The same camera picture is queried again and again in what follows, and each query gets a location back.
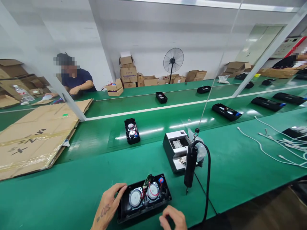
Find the hand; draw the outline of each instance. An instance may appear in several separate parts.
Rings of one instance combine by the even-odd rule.
[[[46,96],[46,95],[51,95],[51,96],[52,96],[52,98],[54,98],[54,97],[57,97],[57,96],[58,96],[58,94],[56,94],[56,93],[46,93],[46,94],[45,94],[45,96]]]
[[[77,86],[77,87],[72,88],[69,91],[69,93],[70,93],[70,95],[76,95],[76,94],[78,94],[79,91],[80,91],[80,88]]]
[[[171,230],[166,219],[167,216],[170,216],[173,219],[176,226],[175,230],[188,230],[185,222],[185,215],[170,205],[164,209],[162,216],[159,217],[160,224],[164,230]]]
[[[102,194],[91,230],[105,230],[108,227],[126,189],[126,183],[117,183]]]

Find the navy t-shirt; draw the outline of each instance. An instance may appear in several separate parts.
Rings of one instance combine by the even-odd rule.
[[[93,78],[90,75],[90,73],[84,69],[78,69],[76,78],[70,77],[69,74],[67,73],[63,73],[61,76],[62,76],[62,85],[67,86],[70,89],[82,85],[86,81],[93,81]],[[96,92],[96,91],[97,90],[95,86],[93,86],[90,89],[83,90],[83,92]]]

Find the water bottle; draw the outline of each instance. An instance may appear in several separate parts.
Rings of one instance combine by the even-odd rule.
[[[32,97],[31,94],[29,94],[26,90],[24,90],[23,88],[20,88],[18,85],[13,85],[13,87],[15,87],[16,92],[19,95],[22,95],[23,98],[25,98],[27,101],[34,101],[34,97]]]

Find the circuit board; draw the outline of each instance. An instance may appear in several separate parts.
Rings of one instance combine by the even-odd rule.
[[[144,184],[142,186],[142,189],[146,189],[149,185],[149,182],[152,182],[154,179],[153,179],[153,175],[152,174],[149,174],[146,178],[146,180],[144,181]]]

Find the worker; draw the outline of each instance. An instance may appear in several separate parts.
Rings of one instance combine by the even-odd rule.
[[[62,85],[70,95],[75,96],[83,92],[97,91],[90,73],[77,66],[73,57],[67,53],[59,53],[55,61],[62,68]],[[46,95],[58,96],[57,93],[47,93]]]
[[[273,69],[284,69],[284,68],[292,68],[297,64],[298,61],[306,61],[307,60],[307,52],[303,52],[302,54],[294,54],[277,62],[273,65]]]
[[[119,202],[126,189],[126,183],[117,183],[103,193],[91,230],[107,229],[109,223],[114,217]],[[159,217],[160,225],[164,230],[171,230],[170,225],[166,219],[167,216],[172,218],[172,220],[174,221],[176,226],[175,230],[188,229],[186,226],[184,214],[169,205],[166,207],[166,209],[164,209],[162,216]]]

